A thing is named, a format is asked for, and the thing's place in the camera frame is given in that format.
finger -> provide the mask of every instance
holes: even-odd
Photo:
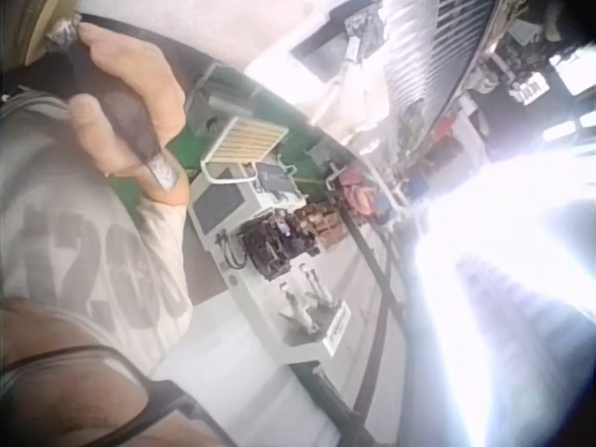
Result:
[[[165,145],[175,137],[185,123],[185,96],[161,50],[88,23],[81,24],[79,34],[93,62],[142,97],[160,141]]]
[[[138,163],[126,144],[114,134],[97,99],[87,94],[76,95],[69,101],[69,109],[81,147],[100,170],[110,174],[115,164],[126,166]]]

corrugated metal sheet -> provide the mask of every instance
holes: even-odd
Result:
[[[498,0],[386,0],[389,159],[415,151],[476,54]]]

black eyeglass frame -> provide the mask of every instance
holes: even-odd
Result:
[[[18,360],[2,368],[0,373],[0,401],[10,392],[14,384],[23,374],[36,370],[57,366],[61,363],[78,359],[115,359],[122,363],[132,374],[133,378],[144,388],[148,401],[145,407],[134,418],[122,427],[117,428],[85,447],[110,447],[122,445],[125,442],[142,434],[145,430],[157,424],[175,411],[179,411],[188,419],[202,420],[219,437],[221,441],[230,447],[237,447],[229,435],[215,422],[210,414],[192,396],[170,380],[154,381],[146,377],[139,369],[116,349],[105,345],[83,345],[68,347],[56,351],[31,356],[27,359]]]

t-shirt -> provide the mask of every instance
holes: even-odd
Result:
[[[21,94],[1,116],[2,297],[50,306],[150,373],[190,320],[186,208],[143,199],[135,227],[56,98]]]

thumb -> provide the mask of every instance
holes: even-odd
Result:
[[[74,133],[81,148],[106,174],[138,164],[138,160],[112,129],[100,102],[91,95],[76,95],[69,101]]]

